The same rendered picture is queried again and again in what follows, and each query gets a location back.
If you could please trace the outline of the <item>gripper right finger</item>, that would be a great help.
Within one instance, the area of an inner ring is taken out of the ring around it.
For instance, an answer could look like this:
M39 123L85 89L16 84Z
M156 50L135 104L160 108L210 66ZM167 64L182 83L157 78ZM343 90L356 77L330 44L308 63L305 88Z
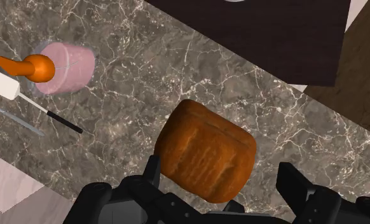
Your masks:
M370 224L370 197L345 200L314 185L289 162L279 163L276 189L296 215L292 224Z

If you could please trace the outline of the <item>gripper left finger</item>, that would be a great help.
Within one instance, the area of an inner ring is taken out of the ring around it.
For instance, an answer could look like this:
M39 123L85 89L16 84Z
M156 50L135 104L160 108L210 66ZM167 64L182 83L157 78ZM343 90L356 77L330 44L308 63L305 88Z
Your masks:
M162 193L160 158L151 155L143 174L125 177L113 188L109 183L94 182L82 188L63 224L98 224L104 206L133 200L147 214L145 224L204 224L201 213L173 193Z

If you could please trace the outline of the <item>brown bread loaf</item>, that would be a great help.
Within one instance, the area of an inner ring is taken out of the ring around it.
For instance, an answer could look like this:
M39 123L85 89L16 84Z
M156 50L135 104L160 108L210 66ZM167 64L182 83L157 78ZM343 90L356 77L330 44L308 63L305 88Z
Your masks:
M154 146L161 173L210 203L235 197L252 172L256 141L251 134L185 99L169 116Z

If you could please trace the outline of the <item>thin grey metal rod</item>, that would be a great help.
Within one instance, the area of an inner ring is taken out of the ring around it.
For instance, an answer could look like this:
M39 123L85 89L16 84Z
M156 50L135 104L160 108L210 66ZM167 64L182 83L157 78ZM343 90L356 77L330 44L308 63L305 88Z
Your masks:
M12 115L10 114L9 112L3 110L0 108L0 113L2 113L3 115L11 118L12 120L16 121L17 123L19 123L20 125L23 125L25 128L35 132L37 135L39 136L44 136L45 134L43 132L41 132L39 129L33 127L31 124L23 121L22 119L20 119L19 117L15 116L15 115Z

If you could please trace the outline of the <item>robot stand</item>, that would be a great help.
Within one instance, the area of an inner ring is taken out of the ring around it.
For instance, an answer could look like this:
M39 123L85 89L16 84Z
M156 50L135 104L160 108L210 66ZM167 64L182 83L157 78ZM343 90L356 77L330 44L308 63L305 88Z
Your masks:
M146 0L289 84L335 84L351 0Z

